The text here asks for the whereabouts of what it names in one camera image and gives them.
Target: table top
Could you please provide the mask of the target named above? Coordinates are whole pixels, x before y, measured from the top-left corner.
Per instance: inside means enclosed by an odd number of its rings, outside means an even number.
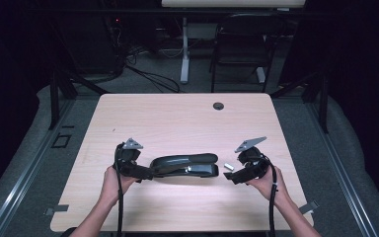
[[[175,8],[302,8],[305,0],[162,0]]]
[[[214,103],[222,103],[220,111]],[[143,145],[137,163],[161,156],[214,153],[215,178],[154,178],[134,184],[124,196],[124,232],[269,230],[268,201],[253,187],[234,185],[224,164],[243,168],[234,150],[247,139],[266,136],[257,147],[284,175],[297,205],[306,203],[272,101],[267,94],[108,94],[96,107],[50,227],[78,226],[98,199],[116,146],[128,138]],[[103,231],[116,231],[117,206]],[[305,214],[313,224],[311,214]],[[275,209],[275,229],[289,229]]]

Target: gray carpet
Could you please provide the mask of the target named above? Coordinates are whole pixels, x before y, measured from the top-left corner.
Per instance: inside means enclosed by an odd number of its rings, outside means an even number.
[[[267,91],[277,90],[277,78],[284,60],[284,53],[289,48],[289,41],[280,45],[276,55]],[[181,85],[187,93],[209,92],[210,74],[209,49],[194,47],[191,51],[189,83]],[[181,73],[181,56],[168,57],[162,53],[137,55],[133,67],[158,73],[179,81]],[[160,93],[150,81],[125,69],[123,74],[108,82],[99,83],[104,89],[113,93]],[[61,105],[71,108],[60,123],[55,133],[69,135],[65,148],[49,147],[42,154],[42,163],[38,172],[13,216],[4,224],[4,236],[59,236],[49,229],[51,216],[43,213],[49,207],[58,204],[70,169],[85,135],[87,126],[98,102],[98,96],[84,86],[76,85],[80,93],[74,102],[63,100]],[[318,127],[314,126],[309,105],[301,102],[298,95],[302,89],[282,99],[273,100],[282,130],[287,140],[295,167],[297,169],[306,199],[315,200],[320,207],[313,214],[315,227],[323,236],[362,236],[362,232],[340,186],[340,181],[330,162],[330,153]],[[48,87],[38,93],[40,108],[37,117],[23,144],[15,155],[7,172],[0,181],[0,209],[5,203],[25,167],[37,155],[39,146],[48,136],[50,125],[50,106]],[[363,167],[362,152],[353,129],[343,116],[336,102],[329,103],[329,137],[341,157],[349,177],[368,211],[379,236],[379,194]],[[253,236],[251,234],[217,234],[218,236]],[[145,236],[172,236],[146,234]],[[174,234],[174,236],[202,236],[201,234]],[[277,236],[291,236],[289,231],[278,231]]]

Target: cable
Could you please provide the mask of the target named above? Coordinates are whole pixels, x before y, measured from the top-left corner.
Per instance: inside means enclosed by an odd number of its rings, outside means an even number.
[[[277,192],[277,178],[276,178],[276,171],[275,167],[270,162],[269,158],[267,158],[263,153],[261,153],[261,156],[247,156],[248,159],[261,159],[265,160],[272,170],[272,187],[270,190],[270,196],[269,196],[269,210],[268,210],[268,216],[269,216],[269,233],[271,237],[275,237],[275,226],[273,222],[273,206],[275,203],[275,194]]]
[[[117,231],[116,236],[120,237],[122,232],[122,216],[124,211],[124,194],[122,193],[122,186],[121,186],[121,174],[119,173],[119,168],[117,164],[117,160],[114,159],[115,164],[115,170],[116,170],[116,177],[118,178],[118,224],[117,224]]]
[[[153,83],[153,85],[158,88],[158,90],[163,93],[163,91],[160,89],[160,87],[163,87],[171,92],[175,92],[175,93],[180,93],[180,92],[183,92],[181,90],[181,87],[180,85],[178,85],[177,82],[175,82],[173,79],[171,78],[168,78],[168,77],[165,77],[165,76],[161,76],[161,75],[158,75],[158,74],[155,74],[155,73],[151,73],[151,72],[144,72],[144,71],[141,71],[137,68],[134,68],[134,67],[131,67],[129,65],[125,65],[125,68],[131,70],[132,72],[146,78],[147,80],[149,80],[150,82]],[[161,79],[165,79],[167,80],[168,82],[172,83],[173,86],[171,86],[170,84],[167,84],[163,81],[161,81]]]
[[[275,226],[273,223],[273,206],[274,206],[274,202],[275,202],[275,193],[277,191],[276,187],[278,186],[278,184],[276,182],[275,167],[273,167],[273,165],[272,165],[272,163],[270,163],[269,159],[267,159],[267,161],[268,161],[268,164],[270,165],[270,167],[272,169],[272,188],[270,190],[269,211],[268,211],[268,214],[269,214],[269,232],[270,232],[270,236],[274,237],[275,236]]]

